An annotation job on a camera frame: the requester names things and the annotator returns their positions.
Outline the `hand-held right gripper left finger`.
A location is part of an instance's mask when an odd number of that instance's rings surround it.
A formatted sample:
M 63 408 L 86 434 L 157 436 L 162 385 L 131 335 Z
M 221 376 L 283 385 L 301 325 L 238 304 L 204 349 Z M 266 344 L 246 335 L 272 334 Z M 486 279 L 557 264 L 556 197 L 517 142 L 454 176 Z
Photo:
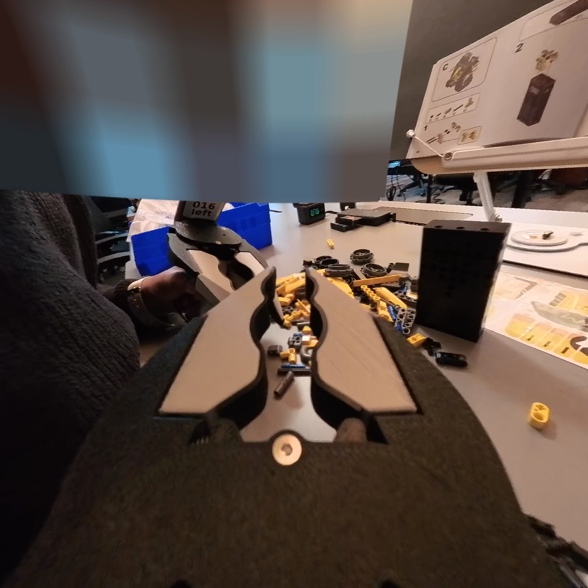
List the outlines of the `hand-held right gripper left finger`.
M 160 415 L 206 415 L 261 380 L 260 340 L 275 307 L 275 279 L 276 269 L 266 268 L 203 317 Z

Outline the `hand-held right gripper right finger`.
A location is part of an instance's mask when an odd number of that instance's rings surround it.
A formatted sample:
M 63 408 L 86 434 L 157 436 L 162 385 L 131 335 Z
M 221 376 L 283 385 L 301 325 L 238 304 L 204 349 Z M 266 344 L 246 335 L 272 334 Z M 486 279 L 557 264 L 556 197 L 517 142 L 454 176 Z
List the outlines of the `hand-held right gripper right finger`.
M 306 293 L 318 343 L 311 391 L 318 414 L 328 406 L 367 415 L 411 414 L 417 404 L 379 328 L 381 321 L 314 269 Z

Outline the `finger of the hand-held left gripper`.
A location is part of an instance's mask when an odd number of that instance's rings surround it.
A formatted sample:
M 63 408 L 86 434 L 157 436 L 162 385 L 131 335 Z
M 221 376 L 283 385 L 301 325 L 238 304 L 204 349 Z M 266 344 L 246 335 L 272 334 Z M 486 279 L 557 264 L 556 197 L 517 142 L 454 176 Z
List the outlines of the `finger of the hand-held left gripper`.
M 217 305 L 239 289 L 234 281 L 234 258 L 219 259 L 199 249 L 188 249 L 187 261 L 195 273 L 195 289 L 209 305 Z
M 228 261 L 228 279 L 232 289 L 241 288 L 256 275 L 264 272 L 266 267 L 251 251 L 239 251 Z

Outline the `blue plastic bin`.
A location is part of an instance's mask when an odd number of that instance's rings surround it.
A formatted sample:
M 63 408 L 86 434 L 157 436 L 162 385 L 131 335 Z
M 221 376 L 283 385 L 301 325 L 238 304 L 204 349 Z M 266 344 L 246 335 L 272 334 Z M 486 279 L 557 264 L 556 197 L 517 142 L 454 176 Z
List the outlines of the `blue plastic bin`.
M 228 203 L 218 223 L 236 232 L 256 249 L 272 244 L 267 203 Z M 155 275 L 172 267 L 168 261 L 169 227 L 128 235 L 136 267 L 127 272 L 128 277 Z

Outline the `person's left forearm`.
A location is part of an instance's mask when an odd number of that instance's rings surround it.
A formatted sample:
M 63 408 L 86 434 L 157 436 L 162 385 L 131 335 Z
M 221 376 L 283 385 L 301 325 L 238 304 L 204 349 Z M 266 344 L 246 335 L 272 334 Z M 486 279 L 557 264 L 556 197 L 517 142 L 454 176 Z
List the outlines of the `person's left forearm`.
M 134 282 L 133 279 L 123 279 L 113 285 L 98 283 L 97 290 L 114 306 L 127 315 L 133 323 L 138 338 L 141 339 L 145 334 L 145 326 L 136 318 L 129 306 L 130 292 L 128 287 Z

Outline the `person's left hand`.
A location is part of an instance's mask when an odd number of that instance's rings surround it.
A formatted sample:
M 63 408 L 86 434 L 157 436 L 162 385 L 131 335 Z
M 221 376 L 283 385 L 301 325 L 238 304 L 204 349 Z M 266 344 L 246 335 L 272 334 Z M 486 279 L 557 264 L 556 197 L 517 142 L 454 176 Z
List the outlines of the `person's left hand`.
M 201 298 L 195 277 L 185 269 L 170 268 L 158 275 L 144 277 L 139 286 L 141 298 L 154 317 L 166 322 L 172 314 L 190 321 L 201 315 Z

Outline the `clear plastic parts bag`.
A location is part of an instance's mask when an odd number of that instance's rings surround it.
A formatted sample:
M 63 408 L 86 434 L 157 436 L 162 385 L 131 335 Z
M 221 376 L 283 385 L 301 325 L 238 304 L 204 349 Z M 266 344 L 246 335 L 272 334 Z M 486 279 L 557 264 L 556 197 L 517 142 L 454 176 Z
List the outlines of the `clear plastic parts bag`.
M 173 226 L 178 206 L 177 200 L 141 199 L 130 224 L 129 234 Z

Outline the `pile of yellow blue pieces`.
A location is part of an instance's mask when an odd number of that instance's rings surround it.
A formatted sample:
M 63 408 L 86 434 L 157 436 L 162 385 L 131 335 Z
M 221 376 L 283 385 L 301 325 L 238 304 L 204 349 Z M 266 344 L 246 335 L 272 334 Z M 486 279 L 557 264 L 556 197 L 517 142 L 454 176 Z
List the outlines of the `pile of yellow blue pieces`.
M 275 292 L 283 312 L 283 329 L 294 329 L 287 344 L 270 345 L 269 359 L 279 360 L 277 374 L 293 371 L 295 377 L 309 376 L 313 356 L 319 344 L 319 327 L 311 325 L 312 306 L 306 291 L 305 270 L 311 268 L 322 275 L 338 291 L 370 313 L 383 319 L 403 335 L 415 349 L 426 349 L 433 355 L 439 345 L 429 337 L 413 333 L 416 310 L 408 303 L 416 302 L 415 292 L 408 288 L 410 281 L 391 266 L 383 267 L 371 262 L 361 265 L 357 272 L 352 265 L 339 263 L 328 255 L 305 259 L 303 269 L 297 273 L 279 276 Z

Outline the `wristwatch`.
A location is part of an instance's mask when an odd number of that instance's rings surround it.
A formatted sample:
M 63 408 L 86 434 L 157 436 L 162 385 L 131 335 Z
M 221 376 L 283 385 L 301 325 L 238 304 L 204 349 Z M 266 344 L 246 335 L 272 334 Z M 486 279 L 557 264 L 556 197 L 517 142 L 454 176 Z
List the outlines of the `wristwatch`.
M 146 307 L 141 293 L 141 286 L 144 281 L 144 277 L 131 282 L 127 287 L 127 303 L 129 312 L 132 317 L 143 324 L 144 326 L 153 326 L 154 315 L 151 314 L 149 309 Z

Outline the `flat black device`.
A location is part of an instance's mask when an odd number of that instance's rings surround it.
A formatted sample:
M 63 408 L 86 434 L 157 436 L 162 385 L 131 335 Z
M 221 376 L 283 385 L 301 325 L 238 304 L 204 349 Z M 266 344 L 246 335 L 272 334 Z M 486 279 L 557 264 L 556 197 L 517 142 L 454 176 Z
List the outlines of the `flat black device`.
M 390 208 L 376 209 L 348 208 L 336 214 L 331 229 L 337 232 L 349 232 L 361 226 L 378 227 L 388 222 L 396 221 L 396 213 Z

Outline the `black panel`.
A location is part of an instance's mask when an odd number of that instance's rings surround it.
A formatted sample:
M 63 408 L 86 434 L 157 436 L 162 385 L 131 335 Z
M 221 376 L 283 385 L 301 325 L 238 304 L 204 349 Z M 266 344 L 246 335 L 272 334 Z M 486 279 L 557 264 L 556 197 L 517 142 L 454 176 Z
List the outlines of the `black panel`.
M 423 228 L 416 323 L 476 343 L 511 225 L 433 219 Z

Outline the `yellow printed leaflet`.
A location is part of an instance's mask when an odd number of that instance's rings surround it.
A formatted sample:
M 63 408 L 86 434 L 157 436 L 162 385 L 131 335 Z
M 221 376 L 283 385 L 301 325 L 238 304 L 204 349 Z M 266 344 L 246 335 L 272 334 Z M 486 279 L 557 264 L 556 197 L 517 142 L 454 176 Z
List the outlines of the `yellow printed leaflet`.
M 485 328 L 587 369 L 587 290 L 501 271 Z

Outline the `pile of black red pins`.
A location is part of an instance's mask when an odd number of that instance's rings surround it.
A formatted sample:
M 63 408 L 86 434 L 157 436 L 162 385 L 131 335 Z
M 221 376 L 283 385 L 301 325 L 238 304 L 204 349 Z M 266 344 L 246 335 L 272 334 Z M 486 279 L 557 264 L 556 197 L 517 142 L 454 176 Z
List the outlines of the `pile of black red pins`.
M 587 587 L 587 550 L 559 536 L 555 527 L 532 515 L 527 521 L 567 587 Z

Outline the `white book stand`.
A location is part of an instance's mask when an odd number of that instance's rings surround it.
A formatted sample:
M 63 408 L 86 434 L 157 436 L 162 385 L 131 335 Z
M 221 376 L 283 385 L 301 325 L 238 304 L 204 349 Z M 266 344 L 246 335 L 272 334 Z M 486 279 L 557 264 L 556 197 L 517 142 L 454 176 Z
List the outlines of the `white book stand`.
M 587 1 L 552 1 L 439 60 L 407 157 L 423 173 L 587 167 Z

